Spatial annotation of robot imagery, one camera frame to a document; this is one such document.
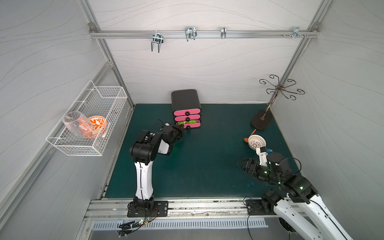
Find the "green cookie packet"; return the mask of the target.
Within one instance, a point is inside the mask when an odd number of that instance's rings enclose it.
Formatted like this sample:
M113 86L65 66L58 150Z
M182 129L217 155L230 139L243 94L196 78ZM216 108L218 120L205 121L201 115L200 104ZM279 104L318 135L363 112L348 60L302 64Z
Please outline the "green cookie packet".
M198 120L181 121L181 122L177 122L177 125L194 124L194 123L197 123L197 121Z

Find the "black pink drawer cabinet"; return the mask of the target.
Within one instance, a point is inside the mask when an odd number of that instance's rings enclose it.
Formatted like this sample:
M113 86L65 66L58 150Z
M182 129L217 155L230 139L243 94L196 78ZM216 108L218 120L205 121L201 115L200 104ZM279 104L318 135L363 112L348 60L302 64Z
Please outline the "black pink drawer cabinet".
M201 103L198 92L194 89L178 90L171 93L174 121L198 120L194 124L181 125L184 129L199 128L201 126Z

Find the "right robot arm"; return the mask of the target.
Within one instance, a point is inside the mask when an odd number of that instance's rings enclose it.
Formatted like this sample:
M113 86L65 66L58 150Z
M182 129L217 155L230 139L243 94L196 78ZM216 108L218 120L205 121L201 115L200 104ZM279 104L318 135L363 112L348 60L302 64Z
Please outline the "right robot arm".
M289 158L279 153L258 149L258 160L240 161L241 169L253 178L278 187L261 199L245 197L243 204L249 216L277 215L281 226L298 233L305 240L350 240L352 237L328 210L311 182L294 173Z

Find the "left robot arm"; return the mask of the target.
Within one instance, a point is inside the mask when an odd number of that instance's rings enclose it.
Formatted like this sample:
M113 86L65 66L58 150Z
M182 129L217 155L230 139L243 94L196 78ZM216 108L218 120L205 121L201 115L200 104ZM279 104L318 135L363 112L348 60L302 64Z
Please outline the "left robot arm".
M158 154L171 154L175 143L182 139L183 129L183 126L165 125L160 133L142 130L131 146L130 154L137 173L137 190L133 200L136 208L144 211L154 208L152 172L155 158Z

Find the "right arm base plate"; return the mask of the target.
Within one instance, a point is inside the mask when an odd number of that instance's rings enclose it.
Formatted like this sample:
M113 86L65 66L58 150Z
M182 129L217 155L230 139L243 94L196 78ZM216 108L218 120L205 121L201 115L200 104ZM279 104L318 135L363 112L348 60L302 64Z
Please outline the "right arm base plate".
M263 200L246 199L243 201L249 216L269 215L270 211Z

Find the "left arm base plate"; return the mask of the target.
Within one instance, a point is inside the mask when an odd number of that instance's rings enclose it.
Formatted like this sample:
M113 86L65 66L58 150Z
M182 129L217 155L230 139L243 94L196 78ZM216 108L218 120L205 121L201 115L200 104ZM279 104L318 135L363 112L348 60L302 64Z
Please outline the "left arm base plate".
M168 216L168 201L154 201L152 208L146 209L138 207L134 202L128 204L128 218L155 218L155 217L167 217Z

